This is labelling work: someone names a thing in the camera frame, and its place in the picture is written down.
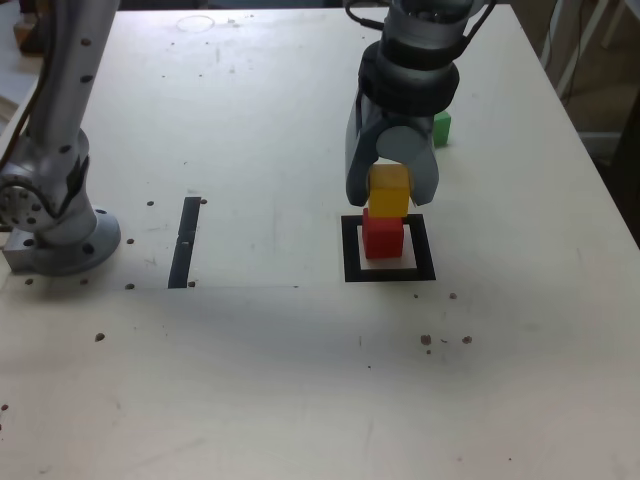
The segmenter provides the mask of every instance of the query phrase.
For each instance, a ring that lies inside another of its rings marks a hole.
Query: green cube
[[[449,141],[449,130],[451,129],[451,115],[447,112],[440,112],[433,118],[433,145],[444,147]]]

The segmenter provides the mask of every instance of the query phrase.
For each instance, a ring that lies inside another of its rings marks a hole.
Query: black square marker
[[[340,220],[345,282],[418,282],[436,279],[422,215],[414,213],[402,219],[404,225],[409,225],[416,268],[401,269],[363,270],[360,265],[358,240],[358,227],[362,226],[362,215],[344,215]]]

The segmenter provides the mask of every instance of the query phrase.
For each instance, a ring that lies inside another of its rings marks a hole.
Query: black tape strip
[[[193,252],[193,244],[196,241],[199,213],[200,197],[185,197],[167,288],[187,288],[189,268],[191,267],[191,253]]]
[[[358,240],[358,227],[362,225],[362,216],[345,215],[340,221],[345,282],[417,282],[436,279],[422,215],[407,215],[402,222],[409,225],[411,231],[416,268],[362,270]]]
[[[382,54],[395,63],[404,68],[411,70],[419,70],[428,72],[438,70],[453,63],[460,57],[467,48],[468,42],[462,37],[458,43],[446,48],[426,50],[424,48],[412,47],[397,41],[395,38],[386,39],[382,36],[380,48]]]

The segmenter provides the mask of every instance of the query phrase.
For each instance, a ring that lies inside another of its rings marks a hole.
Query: white table
[[[118,14],[83,126],[90,196],[135,243],[7,275],[0,478],[640,475],[640,254],[510,7],[458,62],[417,210],[438,280],[343,282],[377,35],[340,11]],[[167,290],[189,195],[197,286]]]

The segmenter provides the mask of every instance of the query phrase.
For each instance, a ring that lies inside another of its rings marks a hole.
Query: wooden block
[[[402,256],[404,227],[402,218],[372,218],[369,209],[362,212],[362,243],[370,260]]]
[[[451,130],[451,115],[440,112],[433,118],[433,146],[444,147],[449,142]]]
[[[372,217],[406,217],[411,184],[404,165],[373,165],[369,170],[369,214]]]

